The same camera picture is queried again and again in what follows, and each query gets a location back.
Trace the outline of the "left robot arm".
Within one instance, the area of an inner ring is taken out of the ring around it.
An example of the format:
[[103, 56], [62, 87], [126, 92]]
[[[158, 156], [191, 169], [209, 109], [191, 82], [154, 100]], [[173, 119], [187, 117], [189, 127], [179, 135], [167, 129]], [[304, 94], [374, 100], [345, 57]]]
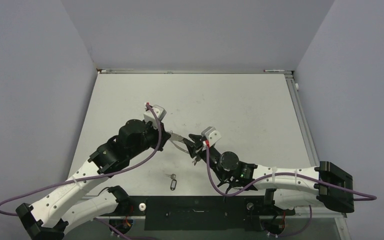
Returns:
[[117, 186], [105, 190], [82, 203], [78, 201], [98, 185], [110, 179], [115, 172], [129, 166], [142, 152], [153, 148], [162, 151], [170, 138], [164, 124], [131, 119], [118, 134], [100, 145], [87, 161], [67, 179], [68, 184], [57, 187], [42, 199], [23, 203], [16, 214], [33, 240], [61, 240], [76, 227], [101, 215], [123, 215], [129, 208], [129, 195]]

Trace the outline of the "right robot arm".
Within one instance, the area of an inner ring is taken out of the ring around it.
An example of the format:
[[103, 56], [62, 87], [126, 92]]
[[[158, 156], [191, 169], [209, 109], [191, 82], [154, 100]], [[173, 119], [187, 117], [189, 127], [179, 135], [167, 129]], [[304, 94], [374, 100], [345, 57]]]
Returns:
[[227, 184], [236, 189], [221, 195], [233, 197], [245, 191], [265, 191], [262, 207], [269, 214], [298, 206], [325, 206], [339, 213], [353, 213], [353, 177], [329, 161], [307, 168], [278, 168], [246, 163], [232, 151], [220, 153], [211, 138], [190, 134], [183, 138], [195, 162], [207, 165], [210, 183], [215, 190]]

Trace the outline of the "aluminium frame rail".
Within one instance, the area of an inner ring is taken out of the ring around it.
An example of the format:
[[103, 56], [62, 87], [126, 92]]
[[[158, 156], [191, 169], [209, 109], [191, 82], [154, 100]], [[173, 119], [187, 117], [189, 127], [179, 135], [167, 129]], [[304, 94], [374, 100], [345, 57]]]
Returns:
[[299, 124], [299, 128], [302, 134], [302, 138], [304, 141], [305, 149], [312, 166], [318, 166], [320, 161], [317, 154], [317, 150], [314, 144], [314, 140], [311, 134], [310, 126], [306, 119], [303, 105], [299, 96], [299, 86], [294, 79], [294, 72], [287, 71], [285, 74], [286, 84], [289, 90], [289, 94], [291, 96], [292, 104], [295, 110], [295, 114], [297, 117], [297, 121]]

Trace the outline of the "red white marker pen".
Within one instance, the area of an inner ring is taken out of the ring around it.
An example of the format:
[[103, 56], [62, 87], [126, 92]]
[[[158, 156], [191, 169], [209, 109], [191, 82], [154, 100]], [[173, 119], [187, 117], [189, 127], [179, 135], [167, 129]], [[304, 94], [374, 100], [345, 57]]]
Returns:
[[284, 73], [283, 69], [265, 69], [263, 70], [265, 73]]

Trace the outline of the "key with grey tag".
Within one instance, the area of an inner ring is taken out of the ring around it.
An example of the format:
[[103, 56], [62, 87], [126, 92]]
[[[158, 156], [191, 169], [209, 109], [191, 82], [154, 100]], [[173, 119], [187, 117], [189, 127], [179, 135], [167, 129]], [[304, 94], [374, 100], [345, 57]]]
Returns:
[[170, 190], [174, 191], [176, 189], [176, 186], [177, 186], [176, 174], [174, 174], [174, 173], [165, 174], [165, 176], [169, 177], [171, 179]]

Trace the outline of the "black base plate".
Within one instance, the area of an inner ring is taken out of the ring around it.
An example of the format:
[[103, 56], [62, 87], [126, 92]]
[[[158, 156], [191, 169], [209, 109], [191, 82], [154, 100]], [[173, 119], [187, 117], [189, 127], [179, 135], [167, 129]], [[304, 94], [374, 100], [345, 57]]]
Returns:
[[263, 195], [234, 196], [131, 196], [129, 201], [108, 213], [113, 227], [129, 229], [140, 220], [146, 231], [222, 231], [243, 229], [263, 231], [280, 225], [282, 217], [295, 210], [270, 205]]

